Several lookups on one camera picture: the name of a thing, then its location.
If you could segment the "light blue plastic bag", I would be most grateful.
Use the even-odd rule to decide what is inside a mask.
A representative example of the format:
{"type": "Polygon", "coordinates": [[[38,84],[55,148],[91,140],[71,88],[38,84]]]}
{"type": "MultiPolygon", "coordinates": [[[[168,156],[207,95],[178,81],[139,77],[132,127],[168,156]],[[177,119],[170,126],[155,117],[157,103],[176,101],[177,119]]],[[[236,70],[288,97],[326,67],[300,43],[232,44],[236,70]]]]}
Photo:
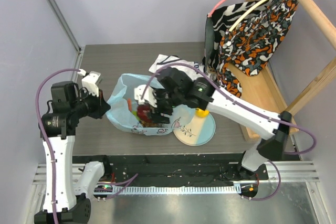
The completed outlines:
{"type": "Polygon", "coordinates": [[[109,121],[119,130],[146,136],[167,135],[174,129],[189,124],[195,110],[185,105],[179,105],[173,109],[173,114],[169,117],[169,124],[162,124],[159,128],[143,127],[140,124],[140,121],[129,111],[127,99],[131,99],[132,111],[135,111],[138,105],[134,99],[134,88],[147,84],[149,79],[150,76],[132,73],[124,73],[119,77],[112,95],[107,101],[111,106],[111,109],[106,113],[109,121]]]}

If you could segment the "red fake apple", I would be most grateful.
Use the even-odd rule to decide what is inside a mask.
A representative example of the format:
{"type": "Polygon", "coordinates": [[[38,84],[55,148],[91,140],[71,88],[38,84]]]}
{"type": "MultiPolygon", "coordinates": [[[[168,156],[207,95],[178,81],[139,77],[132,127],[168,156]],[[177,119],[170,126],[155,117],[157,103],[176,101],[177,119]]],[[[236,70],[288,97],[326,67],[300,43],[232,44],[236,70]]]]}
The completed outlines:
{"type": "Polygon", "coordinates": [[[153,122],[153,114],[155,112],[154,107],[143,104],[137,107],[137,116],[141,121],[144,122],[153,122]]]}

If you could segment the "green fake fruit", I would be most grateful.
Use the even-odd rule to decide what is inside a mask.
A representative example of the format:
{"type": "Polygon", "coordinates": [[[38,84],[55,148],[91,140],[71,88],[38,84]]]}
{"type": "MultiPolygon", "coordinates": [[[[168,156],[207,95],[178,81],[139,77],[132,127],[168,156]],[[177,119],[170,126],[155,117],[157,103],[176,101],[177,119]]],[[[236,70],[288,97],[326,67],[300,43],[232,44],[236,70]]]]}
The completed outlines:
{"type": "Polygon", "coordinates": [[[137,111],[132,111],[132,114],[133,114],[136,118],[138,118],[137,111]]]}

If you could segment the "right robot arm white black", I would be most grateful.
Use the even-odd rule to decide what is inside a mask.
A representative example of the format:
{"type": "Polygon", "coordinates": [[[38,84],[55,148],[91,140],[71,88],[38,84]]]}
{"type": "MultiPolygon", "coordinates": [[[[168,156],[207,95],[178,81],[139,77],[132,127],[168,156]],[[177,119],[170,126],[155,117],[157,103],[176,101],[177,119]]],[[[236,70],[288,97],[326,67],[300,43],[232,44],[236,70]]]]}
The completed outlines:
{"type": "Polygon", "coordinates": [[[266,161],[282,160],[289,135],[288,124],[292,119],[289,112],[263,110],[229,94],[206,76],[192,80],[185,72],[173,67],[161,68],[154,76],[162,85],[154,90],[158,112],[169,113],[179,105],[208,110],[250,128],[260,136],[237,166],[242,179],[250,179],[266,161]]]}

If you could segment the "yellow fake pear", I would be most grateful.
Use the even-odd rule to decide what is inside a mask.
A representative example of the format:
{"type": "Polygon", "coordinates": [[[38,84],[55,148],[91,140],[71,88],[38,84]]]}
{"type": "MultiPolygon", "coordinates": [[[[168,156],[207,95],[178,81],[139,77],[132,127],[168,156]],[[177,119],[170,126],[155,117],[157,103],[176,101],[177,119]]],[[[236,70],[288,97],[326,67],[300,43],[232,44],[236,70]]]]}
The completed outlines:
{"type": "Polygon", "coordinates": [[[200,118],[206,118],[209,115],[209,110],[202,110],[202,109],[197,108],[195,110],[195,115],[200,118]]]}

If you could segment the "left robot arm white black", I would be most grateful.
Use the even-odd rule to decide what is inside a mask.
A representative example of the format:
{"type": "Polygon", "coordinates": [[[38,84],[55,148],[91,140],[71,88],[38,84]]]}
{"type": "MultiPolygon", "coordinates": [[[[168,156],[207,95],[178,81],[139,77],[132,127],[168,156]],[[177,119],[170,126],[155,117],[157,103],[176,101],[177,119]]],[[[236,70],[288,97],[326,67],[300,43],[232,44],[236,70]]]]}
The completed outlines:
{"type": "Polygon", "coordinates": [[[110,110],[101,89],[72,81],[55,83],[52,99],[41,117],[41,131],[46,154],[46,193],[42,209],[34,223],[88,223],[91,197],[98,181],[107,181],[112,167],[105,155],[89,158],[78,181],[73,181],[72,154],[76,128],[84,117],[101,119],[110,110]]]}

